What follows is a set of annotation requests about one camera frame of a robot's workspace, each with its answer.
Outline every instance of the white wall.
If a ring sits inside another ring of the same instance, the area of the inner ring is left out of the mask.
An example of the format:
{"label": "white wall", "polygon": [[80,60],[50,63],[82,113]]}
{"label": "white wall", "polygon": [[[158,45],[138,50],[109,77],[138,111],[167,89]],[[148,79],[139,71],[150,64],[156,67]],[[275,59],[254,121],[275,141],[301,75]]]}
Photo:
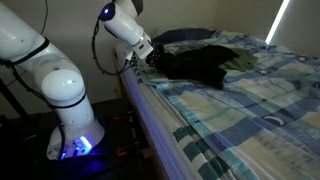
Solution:
{"label": "white wall", "polygon": [[291,0],[271,44],[320,57],[319,0]]}
{"label": "white wall", "polygon": [[282,0],[219,0],[214,26],[266,39]]}
{"label": "white wall", "polygon": [[[102,7],[110,1],[48,0],[49,14],[43,35],[78,66],[85,80],[91,103],[119,97],[113,91],[114,88],[119,88],[117,78],[103,75],[98,70],[91,51],[91,38],[97,17]],[[41,31],[45,17],[45,0],[1,0],[1,2],[36,31]],[[148,33],[152,33],[155,27],[160,25],[193,24],[209,28],[212,26],[216,6],[217,0],[201,0],[201,3],[198,0],[145,0],[144,11],[137,21]],[[100,32],[96,38],[97,56],[101,65],[108,71],[115,71],[112,50],[118,41],[100,24]],[[32,75],[27,73],[22,77],[37,90]],[[2,66],[0,66],[0,78],[5,83],[14,79],[10,71]],[[26,92],[19,83],[13,83],[9,89],[28,114],[50,111],[42,101]],[[9,119],[19,117],[2,94],[0,103],[0,115],[3,114]]]}

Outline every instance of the blue plaid blanket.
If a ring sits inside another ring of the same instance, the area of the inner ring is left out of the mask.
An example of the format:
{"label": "blue plaid blanket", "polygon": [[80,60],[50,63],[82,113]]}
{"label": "blue plaid blanket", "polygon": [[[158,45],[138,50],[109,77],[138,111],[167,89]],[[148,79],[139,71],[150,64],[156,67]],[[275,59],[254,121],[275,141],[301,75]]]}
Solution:
{"label": "blue plaid blanket", "polygon": [[140,82],[154,86],[185,118],[172,132],[203,179],[320,179],[320,59],[241,33],[165,45],[249,50],[253,69],[227,70],[224,89],[169,80],[138,61]]}

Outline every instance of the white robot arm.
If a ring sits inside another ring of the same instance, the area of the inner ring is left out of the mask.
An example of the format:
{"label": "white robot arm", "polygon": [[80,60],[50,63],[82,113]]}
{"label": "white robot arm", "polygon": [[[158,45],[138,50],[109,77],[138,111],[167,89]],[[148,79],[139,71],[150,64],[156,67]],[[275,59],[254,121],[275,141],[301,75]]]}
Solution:
{"label": "white robot arm", "polygon": [[116,0],[105,5],[99,17],[111,34],[130,46],[129,51],[135,52],[140,59],[145,59],[153,51],[153,47],[150,37],[135,21],[142,9],[142,0]]}
{"label": "white robot arm", "polygon": [[1,2],[0,17],[0,64],[20,66],[32,73],[61,120],[63,132],[58,127],[54,129],[47,148],[48,159],[89,154],[102,140],[104,128],[94,117],[81,72]]}

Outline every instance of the bed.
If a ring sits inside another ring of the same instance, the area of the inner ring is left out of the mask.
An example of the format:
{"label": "bed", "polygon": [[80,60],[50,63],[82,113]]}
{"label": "bed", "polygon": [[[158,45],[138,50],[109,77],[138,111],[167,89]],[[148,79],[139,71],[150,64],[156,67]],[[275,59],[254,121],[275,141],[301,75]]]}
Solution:
{"label": "bed", "polygon": [[[238,55],[214,67],[226,72],[219,86],[169,78],[137,57],[121,75],[164,179],[320,178],[319,58],[225,30],[174,29],[153,40],[173,57],[208,46]],[[119,67],[125,48],[115,48]]]}

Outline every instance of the dark floor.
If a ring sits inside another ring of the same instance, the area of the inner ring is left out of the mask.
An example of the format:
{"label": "dark floor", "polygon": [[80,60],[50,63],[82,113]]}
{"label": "dark floor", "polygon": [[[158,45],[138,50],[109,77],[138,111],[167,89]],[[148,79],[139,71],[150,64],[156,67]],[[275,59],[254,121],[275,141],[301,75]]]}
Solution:
{"label": "dark floor", "polygon": [[46,157],[56,126],[54,113],[32,115],[32,126],[0,117],[0,179],[158,179],[134,111],[122,99],[92,104],[92,108],[106,130],[104,139],[88,156],[61,161]]}

